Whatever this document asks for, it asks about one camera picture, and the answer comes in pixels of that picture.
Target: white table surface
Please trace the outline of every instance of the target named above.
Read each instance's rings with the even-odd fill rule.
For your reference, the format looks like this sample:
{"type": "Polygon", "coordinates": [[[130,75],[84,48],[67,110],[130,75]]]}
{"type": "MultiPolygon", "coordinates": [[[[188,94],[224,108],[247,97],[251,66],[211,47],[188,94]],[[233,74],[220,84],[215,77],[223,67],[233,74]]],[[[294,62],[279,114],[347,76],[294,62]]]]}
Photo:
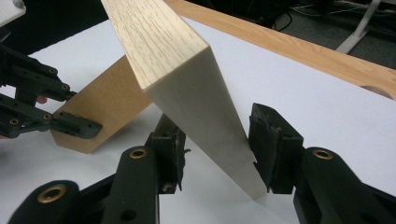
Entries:
{"type": "MultiPolygon", "coordinates": [[[[305,147],[335,151],[363,182],[396,195],[394,101],[186,21],[212,46],[246,130],[252,104],[269,105],[304,137],[305,147]]],[[[122,54],[105,21],[32,57],[57,68],[61,80],[79,91],[122,54]]],[[[50,101],[39,107],[53,112],[60,105],[50,101]]],[[[143,145],[161,113],[149,106],[90,155],[57,147],[50,132],[1,140],[0,223],[31,191],[51,180],[73,180],[84,189],[114,174],[121,152],[143,145]]],[[[192,152],[186,155],[183,190],[160,196],[162,223],[298,223],[292,196],[267,194],[252,201],[190,139],[186,147],[192,152]]]]}

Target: wooden table edge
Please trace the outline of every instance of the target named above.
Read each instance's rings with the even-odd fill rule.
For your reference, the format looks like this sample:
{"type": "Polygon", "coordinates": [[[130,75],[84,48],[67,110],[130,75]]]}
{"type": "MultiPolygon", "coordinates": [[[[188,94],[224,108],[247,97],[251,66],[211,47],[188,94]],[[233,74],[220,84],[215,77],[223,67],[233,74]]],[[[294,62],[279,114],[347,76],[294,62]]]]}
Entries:
{"type": "Polygon", "coordinates": [[[267,29],[184,0],[165,0],[180,16],[358,86],[374,86],[396,99],[396,70],[267,29]]]}

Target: desk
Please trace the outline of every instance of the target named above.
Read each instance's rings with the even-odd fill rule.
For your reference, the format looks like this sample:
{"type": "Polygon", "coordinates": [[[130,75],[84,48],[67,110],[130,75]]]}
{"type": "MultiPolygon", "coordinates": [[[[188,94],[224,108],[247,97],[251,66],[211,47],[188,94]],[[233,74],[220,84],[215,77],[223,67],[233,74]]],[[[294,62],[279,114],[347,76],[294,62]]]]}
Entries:
{"type": "Polygon", "coordinates": [[[396,99],[396,70],[345,55],[184,0],[165,0],[179,15],[271,50],[358,86],[375,86],[396,99]]]}
{"type": "MultiPolygon", "coordinates": [[[[212,46],[246,131],[252,103],[269,105],[304,137],[305,147],[335,151],[363,182],[396,195],[394,101],[196,21],[186,22],[212,46]]],[[[60,79],[79,91],[122,55],[105,21],[32,56],[56,67],[60,79]]],[[[54,111],[59,106],[50,101],[40,108],[54,111]]],[[[91,155],[57,147],[49,132],[0,141],[0,223],[44,183],[69,179],[84,189],[114,174],[121,152],[143,145],[161,113],[149,106],[91,155]]],[[[186,155],[183,191],[160,197],[162,224],[298,223],[292,196],[266,194],[251,201],[190,139],[186,148],[191,153],[186,155]]]]}

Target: brass screw insert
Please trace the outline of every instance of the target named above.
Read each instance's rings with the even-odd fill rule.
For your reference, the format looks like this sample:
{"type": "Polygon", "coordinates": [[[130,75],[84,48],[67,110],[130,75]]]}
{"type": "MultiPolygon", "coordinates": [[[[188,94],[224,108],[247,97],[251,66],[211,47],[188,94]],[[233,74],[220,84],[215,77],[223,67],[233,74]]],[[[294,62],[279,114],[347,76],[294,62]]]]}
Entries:
{"type": "Polygon", "coordinates": [[[314,155],[320,159],[323,160],[331,160],[332,159],[332,153],[322,150],[322,149],[316,149],[314,150],[314,155]]]}
{"type": "Polygon", "coordinates": [[[62,89],[63,89],[63,90],[69,90],[69,88],[70,88],[70,87],[69,87],[67,84],[63,84],[63,85],[62,85],[62,89]]]}
{"type": "Polygon", "coordinates": [[[144,149],[144,148],[139,148],[139,149],[135,149],[133,150],[129,156],[132,159],[142,159],[143,157],[145,157],[148,154],[148,152],[144,149]]]}
{"type": "Polygon", "coordinates": [[[19,121],[17,119],[11,119],[9,121],[9,123],[12,124],[12,125],[17,125],[19,123],[19,121]]]}
{"type": "Polygon", "coordinates": [[[37,200],[40,203],[52,203],[55,202],[56,200],[62,198],[66,194],[66,186],[63,184],[60,185],[54,185],[52,187],[49,187],[43,192],[41,192],[37,200]]]}
{"type": "Polygon", "coordinates": [[[50,115],[50,114],[45,114],[43,116],[43,119],[51,119],[51,118],[52,118],[52,115],[50,115]]]}

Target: light wood plank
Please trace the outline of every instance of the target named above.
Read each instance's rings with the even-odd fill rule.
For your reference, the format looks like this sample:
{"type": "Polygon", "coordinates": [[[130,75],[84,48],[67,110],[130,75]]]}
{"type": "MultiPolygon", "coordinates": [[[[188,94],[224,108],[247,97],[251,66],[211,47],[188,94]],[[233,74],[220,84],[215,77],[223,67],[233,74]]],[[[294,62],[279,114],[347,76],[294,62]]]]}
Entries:
{"type": "Polygon", "coordinates": [[[165,0],[165,2],[180,16],[211,26],[357,86],[380,88],[396,99],[394,69],[281,34],[184,0],[165,0]]]}
{"type": "Polygon", "coordinates": [[[142,90],[250,197],[265,186],[211,48],[162,0],[102,0],[142,90]]]}
{"type": "Polygon", "coordinates": [[[101,146],[112,134],[130,122],[151,104],[137,84],[134,72],[125,56],[110,66],[55,114],[65,111],[102,124],[92,139],[81,139],[51,131],[57,145],[83,153],[101,146]]]}

